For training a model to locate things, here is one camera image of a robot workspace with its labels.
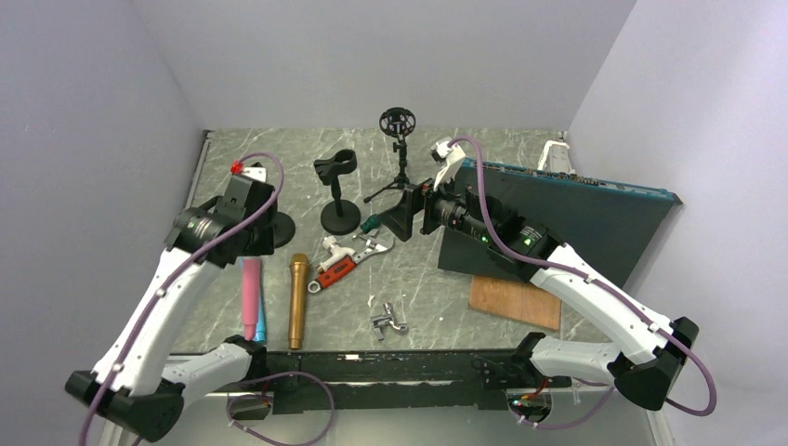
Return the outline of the pink mic round-base stand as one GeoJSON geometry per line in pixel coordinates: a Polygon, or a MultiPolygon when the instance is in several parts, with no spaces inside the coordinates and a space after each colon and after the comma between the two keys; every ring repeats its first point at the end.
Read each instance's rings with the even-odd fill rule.
{"type": "Polygon", "coordinates": [[[296,234],[294,220],[284,212],[279,211],[273,218],[273,242],[276,249],[287,245],[296,234]]]}

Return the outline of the blue mic round-base stand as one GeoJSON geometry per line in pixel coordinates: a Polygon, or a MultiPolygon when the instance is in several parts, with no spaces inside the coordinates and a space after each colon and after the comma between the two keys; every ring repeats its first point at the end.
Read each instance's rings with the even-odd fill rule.
{"type": "Polygon", "coordinates": [[[332,235],[347,235],[361,223],[359,207],[342,198],[339,177],[353,173],[357,166],[354,150],[343,149],[330,158],[313,162],[315,172],[324,186],[329,186],[333,201],[321,211],[322,228],[332,235]]]}

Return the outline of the pink microphone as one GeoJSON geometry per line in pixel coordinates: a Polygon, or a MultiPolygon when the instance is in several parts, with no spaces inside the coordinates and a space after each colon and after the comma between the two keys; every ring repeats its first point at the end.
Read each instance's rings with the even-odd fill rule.
{"type": "Polygon", "coordinates": [[[243,336],[254,341],[259,323],[259,307],[261,302],[261,270],[262,261],[259,257],[246,257],[242,262],[242,324],[243,336]]]}

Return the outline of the gold microphone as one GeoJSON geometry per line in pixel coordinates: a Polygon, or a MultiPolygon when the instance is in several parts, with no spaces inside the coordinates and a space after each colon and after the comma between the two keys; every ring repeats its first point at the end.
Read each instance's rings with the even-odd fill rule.
{"type": "Polygon", "coordinates": [[[302,253],[293,254],[290,263],[291,293],[288,326],[288,347],[291,350],[299,350],[303,346],[309,270],[308,257],[302,253]]]}

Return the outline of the blue microphone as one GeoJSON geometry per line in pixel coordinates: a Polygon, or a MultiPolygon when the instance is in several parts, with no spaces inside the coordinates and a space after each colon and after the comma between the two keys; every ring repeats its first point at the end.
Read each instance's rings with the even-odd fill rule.
{"type": "Polygon", "coordinates": [[[263,292],[258,294],[257,322],[254,341],[265,343],[267,339],[266,317],[265,317],[265,298],[263,292]]]}

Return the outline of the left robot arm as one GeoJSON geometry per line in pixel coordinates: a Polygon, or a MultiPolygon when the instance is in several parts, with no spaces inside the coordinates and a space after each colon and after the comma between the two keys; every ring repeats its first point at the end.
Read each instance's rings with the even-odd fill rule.
{"type": "Polygon", "coordinates": [[[121,334],[91,369],[72,372],[65,383],[90,417],[156,442],[200,397],[232,382],[245,390],[265,382],[265,349],[248,334],[234,335],[182,366],[168,365],[167,358],[196,299],[226,266],[273,254],[280,187],[266,175],[263,167],[244,167],[231,175],[223,194],[177,216],[121,334]]]}

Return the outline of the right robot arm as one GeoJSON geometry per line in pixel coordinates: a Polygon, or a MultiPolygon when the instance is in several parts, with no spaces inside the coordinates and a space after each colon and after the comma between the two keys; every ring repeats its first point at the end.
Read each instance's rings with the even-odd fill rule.
{"type": "Polygon", "coordinates": [[[444,227],[483,244],[498,267],[569,304],[609,339],[593,344],[529,334],[512,355],[518,382],[533,386],[544,377],[566,376],[614,386],[643,409],[659,411],[669,402],[699,333],[692,320],[670,320],[639,304],[554,232],[489,195],[468,191],[455,198],[426,181],[406,188],[379,220],[406,242],[418,213],[424,215],[422,234],[444,227]]]}

